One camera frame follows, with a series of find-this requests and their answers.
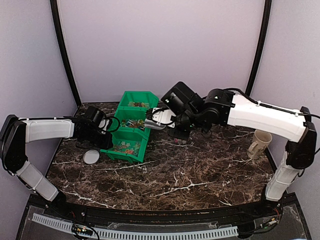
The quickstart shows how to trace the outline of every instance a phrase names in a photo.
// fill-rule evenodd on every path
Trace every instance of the white cable tray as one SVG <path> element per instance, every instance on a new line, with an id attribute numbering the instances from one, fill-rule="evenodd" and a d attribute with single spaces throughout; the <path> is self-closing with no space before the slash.
<path id="1" fill-rule="evenodd" d="M 33 214 L 33 222 L 56 229 L 61 232 L 73 234 L 72 222 L 67 220 L 58 220 L 37 213 Z M 204 231 L 188 231 L 188 232 L 132 232 L 132 231 L 115 231 L 99 227 L 93 227 L 104 240 L 214 240 L 224 239 L 238 236 L 238 227 L 226 227 L 220 229 L 204 230 Z M 80 236 L 88 237 L 88 235 L 78 233 Z"/>

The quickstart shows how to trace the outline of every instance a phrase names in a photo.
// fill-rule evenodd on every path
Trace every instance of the dark marble tabletop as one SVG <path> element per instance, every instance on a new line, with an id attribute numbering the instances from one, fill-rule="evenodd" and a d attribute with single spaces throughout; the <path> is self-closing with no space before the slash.
<path id="1" fill-rule="evenodd" d="M 112 116 L 117 103 L 85 103 Z M 273 170 L 265 155 L 250 160 L 246 150 L 253 129 L 214 126 L 210 138 L 200 131 L 188 141 L 151 130 L 144 162 L 130 164 L 100 153 L 87 165 L 87 149 L 74 139 L 62 142 L 48 171 L 48 179 L 70 203 L 124 210 L 195 210 L 258 201 Z"/>

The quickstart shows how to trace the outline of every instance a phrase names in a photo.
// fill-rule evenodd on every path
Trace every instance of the white mug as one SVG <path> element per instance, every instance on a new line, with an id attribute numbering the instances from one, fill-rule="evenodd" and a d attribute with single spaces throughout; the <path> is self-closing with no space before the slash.
<path id="1" fill-rule="evenodd" d="M 255 130 L 252 138 L 252 144 L 246 151 L 248 157 L 250 159 L 258 159 L 264 153 L 271 141 L 271 133 Z"/>

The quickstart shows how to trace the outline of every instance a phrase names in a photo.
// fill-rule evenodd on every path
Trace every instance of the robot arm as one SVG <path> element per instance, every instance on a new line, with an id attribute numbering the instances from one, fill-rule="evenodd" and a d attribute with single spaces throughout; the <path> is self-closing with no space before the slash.
<path id="1" fill-rule="evenodd" d="M 201 128 L 206 133 L 217 124 L 249 127 L 288 139 L 281 164 L 265 190 L 268 201 L 280 200 L 296 176 L 314 161 L 317 132 L 306 107 L 281 108 L 222 89 L 213 89 L 201 98 L 183 82 L 161 100 L 168 109 L 150 109 L 145 126 L 168 126 L 169 135 L 175 138 L 187 140 L 192 129 Z"/>
<path id="2" fill-rule="evenodd" d="M 66 196 L 32 165 L 26 156 L 26 143 L 54 138 L 77 138 L 94 147 L 112 148 L 112 135 L 107 129 L 112 121 L 95 107 L 82 117 L 18 118 L 9 115 L 0 131 L 0 158 L 3 168 L 17 175 L 47 201 L 63 204 Z"/>

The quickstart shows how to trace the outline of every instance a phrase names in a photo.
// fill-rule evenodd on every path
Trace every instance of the round white lid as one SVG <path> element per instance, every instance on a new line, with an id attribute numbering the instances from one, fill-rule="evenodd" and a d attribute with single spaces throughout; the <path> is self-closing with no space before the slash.
<path id="1" fill-rule="evenodd" d="M 99 160 L 100 154 L 97 150 L 89 150 L 84 156 L 83 160 L 86 164 L 95 164 Z"/>

